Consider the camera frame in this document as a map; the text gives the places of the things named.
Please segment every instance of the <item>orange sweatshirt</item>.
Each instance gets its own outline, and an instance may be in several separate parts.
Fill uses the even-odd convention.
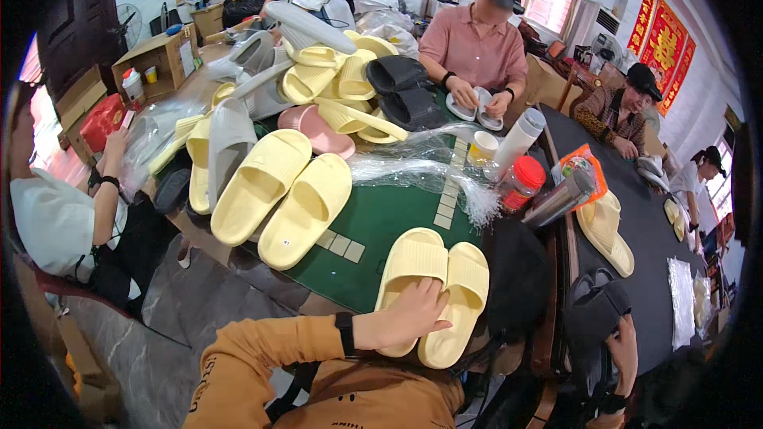
[[[299,316],[247,319],[218,330],[201,356],[201,382],[183,427],[269,427],[264,406],[276,396],[271,368],[324,361],[308,402],[283,415],[274,429],[455,428],[464,398],[459,381],[443,371],[338,359],[344,350],[333,324],[333,316]]]

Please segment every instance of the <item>person in pink shirt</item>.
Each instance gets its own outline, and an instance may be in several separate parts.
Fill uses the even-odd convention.
[[[450,91],[460,106],[479,106],[472,87],[497,89],[485,111],[498,119],[524,91],[524,43],[517,27],[508,22],[512,14],[524,14],[521,3],[474,0],[442,9],[427,27],[419,43],[419,61],[430,79]]]

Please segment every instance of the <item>red banner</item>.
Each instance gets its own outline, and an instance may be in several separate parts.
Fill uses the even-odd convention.
[[[657,0],[655,19],[644,44],[641,63],[655,74],[657,88],[663,92],[673,79],[688,38],[686,27],[664,0]]]
[[[646,34],[649,31],[649,24],[652,23],[652,15],[655,11],[655,0],[641,0],[641,10],[639,16],[635,19],[633,33],[628,41],[628,48],[635,52],[635,56],[641,55],[644,48]]]
[[[670,107],[673,105],[673,101],[675,100],[676,95],[678,95],[678,91],[681,90],[681,85],[684,82],[684,78],[686,78],[686,73],[689,71],[689,65],[691,65],[691,60],[694,57],[694,50],[696,49],[697,44],[694,43],[691,36],[688,37],[688,40],[686,41],[686,50],[684,50],[684,54],[681,57],[678,70],[675,72],[675,76],[673,77],[670,87],[667,89],[667,93],[662,93],[664,99],[657,107],[657,110],[661,115],[665,116],[668,114],[668,110],[670,110]]]

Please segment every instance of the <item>door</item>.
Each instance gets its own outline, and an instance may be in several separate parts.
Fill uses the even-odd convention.
[[[47,75],[47,90],[57,102],[93,65],[109,93],[116,93],[111,65],[121,56],[115,0],[58,0],[37,30],[40,62]]]

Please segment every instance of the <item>paper cup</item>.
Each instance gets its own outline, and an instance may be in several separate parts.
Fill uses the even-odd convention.
[[[144,72],[146,75],[146,81],[149,83],[156,83],[157,82],[157,67],[151,67],[148,70]]]
[[[497,149],[498,140],[493,135],[486,131],[477,131],[469,147],[469,162],[474,166],[484,166],[493,159]]]

